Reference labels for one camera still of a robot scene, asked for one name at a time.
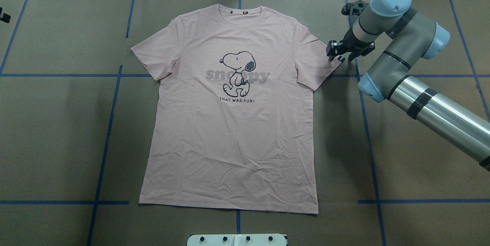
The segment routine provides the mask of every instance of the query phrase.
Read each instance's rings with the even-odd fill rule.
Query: snoopy text
[[[233,75],[235,72],[229,71],[213,71],[213,70],[208,70],[206,71],[206,79],[215,79],[215,80],[229,80],[231,75]],[[250,84],[253,84],[254,82],[259,82],[260,84],[265,84],[267,81],[267,78],[269,77],[271,73],[256,73],[256,72],[251,72],[251,73],[242,73],[244,79],[248,79],[248,82]]]

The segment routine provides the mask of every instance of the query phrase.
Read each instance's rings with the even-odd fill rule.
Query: pink t-shirt
[[[318,213],[313,91],[340,62],[296,19],[212,5],[132,47],[160,81],[140,203]]]

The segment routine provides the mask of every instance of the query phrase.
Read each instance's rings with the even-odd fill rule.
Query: blue grid line
[[[240,218],[240,210],[237,210],[237,234],[242,233],[242,226],[241,226],[241,218]]]
[[[2,73],[3,68],[5,67],[5,63],[7,62],[7,57],[8,57],[8,54],[10,52],[10,48],[12,47],[12,43],[14,42],[14,38],[15,38],[15,35],[17,33],[17,28],[19,28],[19,24],[21,23],[21,19],[22,19],[22,16],[24,14],[24,11],[26,10],[26,6],[28,4],[28,1],[29,0],[24,0],[24,5],[22,6],[22,10],[19,14],[19,19],[17,19],[17,23],[15,24],[15,27],[14,27],[14,32],[12,33],[12,37],[10,38],[10,41],[8,42],[7,51],[5,52],[5,55],[3,56],[2,65],[0,66],[0,74]]]
[[[0,200],[0,205],[93,205],[95,201]],[[99,205],[129,205],[129,201],[99,201]]]
[[[117,78],[118,74],[0,74],[0,77]],[[357,78],[362,74],[331,74],[330,78]],[[490,78],[490,75],[412,75],[417,78]],[[121,74],[121,78],[151,78],[150,74]]]
[[[468,51],[468,46],[466,44],[466,40],[464,40],[464,36],[462,34],[462,30],[461,30],[461,26],[459,24],[458,16],[456,15],[456,10],[454,9],[453,0],[449,0],[449,3],[451,5],[451,10],[453,12],[454,20],[455,20],[456,26],[458,28],[458,32],[459,32],[460,37],[461,37],[461,40],[462,40],[462,45],[464,47],[464,52],[466,53],[466,56],[468,58],[469,66],[471,67],[471,72],[473,73],[473,77],[475,79],[476,87],[478,88],[478,93],[480,94],[480,98],[481,98],[482,103],[483,103],[483,108],[485,109],[485,114],[487,115],[487,120],[490,121],[490,113],[488,111],[488,106],[487,106],[487,103],[485,101],[485,97],[483,96],[483,92],[482,92],[482,89],[480,87],[480,82],[478,80],[478,77],[476,76],[476,71],[475,71],[475,67],[473,65],[473,61],[471,60],[471,56],[469,55],[469,51]]]
[[[0,74],[0,77],[117,78],[117,74]],[[121,78],[150,78],[149,74],[121,74]]]
[[[131,26],[131,18],[133,16],[133,7],[134,7],[134,0],[131,0],[131,8],[129,9],[129,17],[127,19],[126,38],[129,37],[129,27]]]
[[[118,98],[119,83],[121,82],[121,73],[122,72],[123,72],[123,66],[121,65],[121,66],[119,66],[118,80],[116,82],[116,89],[114,90],[114,98],[112,99],[111,115],[109,117],[109,125],[107,127],[107,135],[105,136],[104,154],[102,156],[102,163],[100,164],[100,172],[98,175],[97,191],[95,194],[95,201],[93,203],[93,210],[92,210],[92,216],[91,216],[91,222],[90,222],[89,236],[87,239],[87,246],[89,246],[91,244],[91,238],[93,235],[93,227],[95,225],[95,218],[97,215],[98,199],[100,197],[100,188],[102,186],[102,178],[104,176],[105,159],[107,157],[107,150],[109,148],[109,138],[111,135],[112,121],[114,119],[114,110],[116,107],[116,100]]]
[[[490,199],[387,199],[359,200],[357,204],[453,204],[453,203],[490,203]]]
[[[242,0],[238,0],[238,9],[242,8]]]
[[[350,17],[348,17],[348,24],[349,27],[351,26],[350,22]],[[357,58],[355,58],[355,66],[356,66],[356,77],[357,77],[357,82],[361,79],[361,75],[359,74],[359,63],[357,62]],[[381,234],[381,242],[383,246],[386,246],[386,237],[385,237],[385,227],[383,223],[383,214],[381,211],[381,203],[379,202],[379,189],[378,189],[378,181],[376,178],[376,169],[374,166],[374,155],[372,151],[372,144],[371,144],[371,134],[369,133],[369,124],[368,124],[368,117],[366,115],[366,106],[364,105],[364,96],[361,91],[359,91],[359,97],[361,98],[361,108],[363,111],[363,119],[364,119],[364,131],[366,132],[367,135],[367,142],[369,144],[369,156],[371,158],[371,175],[372,175],[372,182],[374,186],[374,196],[376,197],[376,209],[378,212],[378,221],[379,221],[379,229],[380,229],[380,234]]]

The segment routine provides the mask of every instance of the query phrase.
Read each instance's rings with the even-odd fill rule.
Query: snoopy print
[[[235,71],[230,77],[229,84],[223,84],[223,91],[230,97],[245,97],[250,90],[250,83],[243,78],[242,73],[255,70],[255,59],[252,54],[247,51],[225,54],[219,63]]]

